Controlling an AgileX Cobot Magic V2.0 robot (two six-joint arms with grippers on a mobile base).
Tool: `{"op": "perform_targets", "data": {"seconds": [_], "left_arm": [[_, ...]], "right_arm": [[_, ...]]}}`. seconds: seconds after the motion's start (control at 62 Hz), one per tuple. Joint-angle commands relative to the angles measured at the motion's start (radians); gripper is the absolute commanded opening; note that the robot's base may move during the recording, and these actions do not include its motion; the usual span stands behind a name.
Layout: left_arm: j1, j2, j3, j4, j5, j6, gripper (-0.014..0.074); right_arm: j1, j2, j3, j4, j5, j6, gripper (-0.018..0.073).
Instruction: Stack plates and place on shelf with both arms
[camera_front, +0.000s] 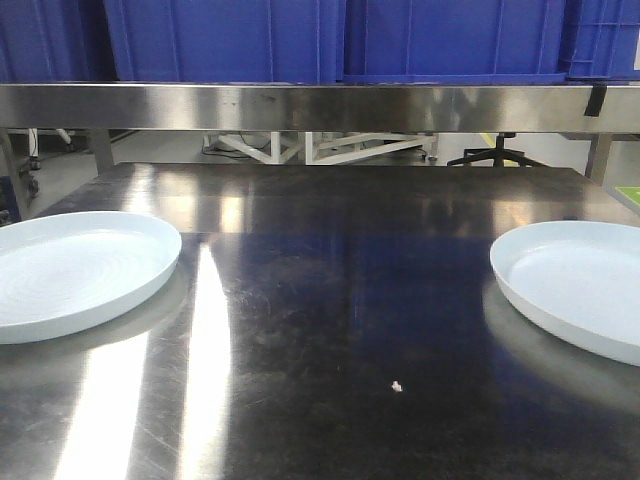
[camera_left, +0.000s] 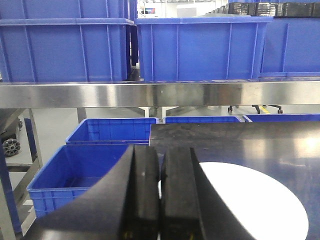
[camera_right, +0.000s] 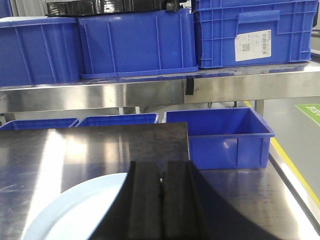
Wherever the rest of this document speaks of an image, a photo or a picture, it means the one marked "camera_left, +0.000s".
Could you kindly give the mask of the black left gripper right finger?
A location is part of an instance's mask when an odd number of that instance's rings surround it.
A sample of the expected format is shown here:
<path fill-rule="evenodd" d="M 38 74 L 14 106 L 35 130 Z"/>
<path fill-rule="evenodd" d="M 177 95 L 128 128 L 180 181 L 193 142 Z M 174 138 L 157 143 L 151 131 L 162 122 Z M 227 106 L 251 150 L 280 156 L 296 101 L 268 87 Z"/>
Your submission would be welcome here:
<path fill-rule="evenodd" d="M 166 150 L 161 194 L 163 240 L 254 239 L 212 186 L 192 147 Z"/>

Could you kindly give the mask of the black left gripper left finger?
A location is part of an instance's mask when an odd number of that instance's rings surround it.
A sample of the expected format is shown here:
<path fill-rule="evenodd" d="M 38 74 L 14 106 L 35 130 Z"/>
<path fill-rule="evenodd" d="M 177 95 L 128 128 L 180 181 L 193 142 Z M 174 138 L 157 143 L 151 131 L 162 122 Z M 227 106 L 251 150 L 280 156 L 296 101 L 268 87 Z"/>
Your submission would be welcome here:
<path fill-rule="evenodd" d="M 130 145 L 115 166 L 77 199 L 41 217 L 25 240 L 156 240 L 159 236 L 156 150 Z"/>

